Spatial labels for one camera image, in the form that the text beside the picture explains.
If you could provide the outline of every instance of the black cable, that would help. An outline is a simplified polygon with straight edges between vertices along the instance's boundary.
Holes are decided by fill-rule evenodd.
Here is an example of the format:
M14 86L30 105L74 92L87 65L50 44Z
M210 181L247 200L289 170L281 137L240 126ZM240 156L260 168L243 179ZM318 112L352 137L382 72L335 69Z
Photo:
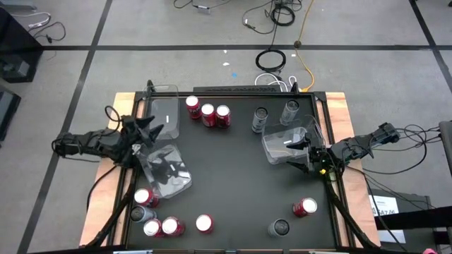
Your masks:
M362 169L365 170L365 171L367 171L367 172L371 172L371 173L375 173L375 174L395 175L395 174L400 174L400 173L403 173L403 172L407 172L407 171L409 171L409 170L411 170L411 169L414 169L415 167L419 166L419 165L425 160L425 157L427 156L427 144L425 143L425 140L422 138L422 136L421 136L419 133L416 133L416 132L414 132L414 131L407 130L407 129L406 129L406 131L411 132L411 133L415 133L415 134L419 137L419 139L422 140L422 145L424 146L424 156L422 156L422 159L421 159L418 163L412 165L411 167L409 167L409 168L407 168L407 169L400 170L400 171L395 171L395 172L388 172L388 173L386 173L386 172L372 171L372 170L365 169L365 168L362 168Z
M394 241L399 245L399 247L402 250L404 250L405 252L408 252L407 249L405 247L403 247L403 245L400 243L400 241L398 241L397 237L394 236L393 232L391 232L391 230L389 229L388 225L386 225L384 220L381 218L379 207L378 207L378 205L376 204L376 201L375 201L374 193L372 192L372 189L370 188L369 182L367 181L367 178L366 178L365 175L364 175L364 180L366 181L367 187L369 188L369 192L370 192L370 195L372 197L372 201L374 202L374 205L375 205L376 215L378 216L379 221L381 222L381 225L383 225L384 229L387 230L387 232L394 238Z
M258 68L260 68L262 71L265 71L265 72L267 72L267 73L280 72L280 71L284 68L285 63L286 63L286 57L285 57L284 52L282 52L282 51L280 51L280 50L278 50L278 49L272 49L273 43L275 43L276 31L278 30L278 25L276 25L276 23L275 23L274 26L275 26L275 30L274 30L274 33L273 33L273 39L271 40L271 44L270 44L269 48L266 49L266 50L264 50L264 51L262 51L261 53L259 53L259 54L256 56L256 61L255 61L255 62L256 62L256 66L257 66ZM282 57L281 63L280 63L279 65L275 66L275 67L264 67L264 66L262 66L262 65L259 63L259 61L261 60L261 57L262 57L264 54L267 54L267 53L276 53L276 54L279 54L279 55Z
M256 29L256 27L254 27L253 25L250 25L250 24L247 23L247 19L245 18L245 15L246 15L248 12L252 11L252 10L256 10L256 9L258 9L258 8L262 8L262 7L264 7L264 6L266 6L266 5L270 4L270 3L271 3L271 6L270 6L270 11L271 11L271 9L272 9L272 7L273 7L273 1L274 1L274 0L270 0L270 1L264 3L264 4L260 5L260 6L253 7L253 8L250 8L249 10L245 11L245 12L243 13L243 15L242 15L242 25L244 25L244 26L246 26L247 28L253 30L254 32L257 32L257 33L260 34L260 35L269 35L269 34L271 34L271 33L274 31L274 29L275 29L275 26L276 26L275 23L273 24L273 27L272 27L272 29L271 29L270 31L268 31L268 32L260 32L260 31L258 31L258 30Z
M227 3L229 3L229 2L231 2L231 0L228 0L228 1L226 1L226 2L224 2L224 3L221 3L221 4L217 4L216 6L207 7L207 8L209 8L209 9L217 8L217 7L219 7L219 6L222 6L222 5L227 4Z
M90 207L90 199L91 199L91 194L93 193L93 190L96 188L98 183L101 182L101 180L103 178L108 176L108 174L112 173L113 170L116 169L116 167L117 166L112 167L109 171L105 172L105 174L103 174L98 180L96 180L96 182L94 182L93 187L91 187L90 192L88 193L88 198L86 200L86 211L88 211L88 208Z
M72 159L72 160L78 160L81 162L92 162L92 163L99 163L100 161L94 161L94 160L90 160L90 159L76 159L76 158L69 158L69 157L65 157L64 159Z
M423 200L409 200L409 199L403 197L402 195L400 195L399 193L395 192L394 190L392 190L392 189L389 188L388 186L385 186L384 184L378 182L377 180L375 180L375 178L373 178L372 176L370 176L370 175L364 173L363 171L361 171L361 170L359 170L359 169L356 169L356 168L349 167L349 166L347 166L347 167L350 168L350 169L353 169L353 170L355 170L355 171L359 171L360 173L364 174L367 178L369 178L369 179L372 180L372 181L370 181L369 179L367 179L367 180L368 180L370 183L374 184L374 186L377 187L378 189L380 189L380 190L386 192L386 193L389 194L389 195L392 195L394 198L398 198L398 199L404 200L404 201L410 203L411 205L413 205L414 207L416 207L416 208L418 208L418 209L420 209L420 210L425 210L425 209L422 208L422 207L420 207L420 206L418 206L418 205L416 205L415 202L423 202L424 204L427 205L427 207L428 207L429 209L430 209L430 208L436 208L435 206L430 205L428 202L423 201Z
M172 2L172 5L175 7L175 8L183 8L183 7L185 7L185 6L188 6L189 4L193 4L193 0L190 0L188 3L186 3L186 4L184 4L183 6L176 6L176 2L177 2L178 0L174 0L173 2Z
M287 12L289 12L289 15L292 16L292 19L289 22L286 23L281 23L280 22L280 14L281 14L281 10L286 10ZM275 18L275 13L278 13L278 19ZM270 19L278 26L289 26L291 24L293 24L295 22L295 12L287 7L284 4L276 4L275 8L271 11L270 13Z
M54 25L60 25L60 26L63 28L63 36L61 36L61 38L55 39L55 38L53 38L53 37L50 37L49 35L39 35L41 32L45 31L45 30L48 29L48 28L53 27ZM59 41L63 40L63 39L66 37L66 27L64 27L63 23L61 23L61 22L55 22L55 23L53 23L53 24L51 24L51 25L48 25L48 26L45 27L45 28L42 28L41 30L37 31L37 32L35 33L35 35L33 35L33 38L35 38L35 39L40 38L40 37L45 37L45 38L47 38L47 41L48 41L49 43L52 43L53 41L59 42Z

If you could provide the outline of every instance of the clear plastic bin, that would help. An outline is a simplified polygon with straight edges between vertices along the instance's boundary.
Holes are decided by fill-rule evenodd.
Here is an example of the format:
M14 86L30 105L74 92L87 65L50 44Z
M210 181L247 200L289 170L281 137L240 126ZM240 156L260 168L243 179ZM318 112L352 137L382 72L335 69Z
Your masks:
M166 145L154 152L145 145L135 145L133 149L159 198L171 198L191 186L191 174L176 145Z
M287 126L282 124L266 126L262 133L262 145L268 162L279 164L302 159L308 162L307 147L303 150L287 148L288 145L302 140L308 132L311 133L311 144L320 145L323 142L321 129L313 116L303 116Z

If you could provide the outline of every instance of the cable connector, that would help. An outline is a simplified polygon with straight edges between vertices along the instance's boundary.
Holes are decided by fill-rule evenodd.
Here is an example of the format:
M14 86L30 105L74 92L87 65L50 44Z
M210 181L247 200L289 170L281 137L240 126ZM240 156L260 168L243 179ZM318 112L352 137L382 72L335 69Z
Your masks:
M198 9L198 12L204 14L210 14L210 8L207 6L195 6Z

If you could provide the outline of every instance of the silver soda can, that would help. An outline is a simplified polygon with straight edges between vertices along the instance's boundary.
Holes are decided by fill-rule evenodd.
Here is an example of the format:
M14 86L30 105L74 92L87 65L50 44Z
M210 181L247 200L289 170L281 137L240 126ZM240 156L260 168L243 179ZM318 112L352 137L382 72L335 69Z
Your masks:
M288 126L291 121L295 119L295 115L297 114L299 109L299 104L297 101L291 99L288 101L281 114L280 123L284 126Z
M130 220L132 222L141 223L150 219L157 219L157 213L147 207L137 205L130 212Z
M261 133L266 125L267 117L268 117L267 109L263 107L257 108L256 111L254 112L253 126L251 127L251 129L255 133Z
M277 219L268 226L268 234L272 237L281 237L289 233L289 222L285 219Z

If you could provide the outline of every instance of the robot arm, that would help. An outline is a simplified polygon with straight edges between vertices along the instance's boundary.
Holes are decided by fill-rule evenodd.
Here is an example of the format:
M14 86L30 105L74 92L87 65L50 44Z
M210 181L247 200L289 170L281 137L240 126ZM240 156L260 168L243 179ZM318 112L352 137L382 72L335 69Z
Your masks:
M154 116L145 119L122 116L121 131L106 128L83 135L60 133L52 142L52 149L61 157L75 154L108 157L116 165L129 168L133 166L132 145L144 143L151 148L163 128L163 125L159 125L151 130L145 130L153 119Z

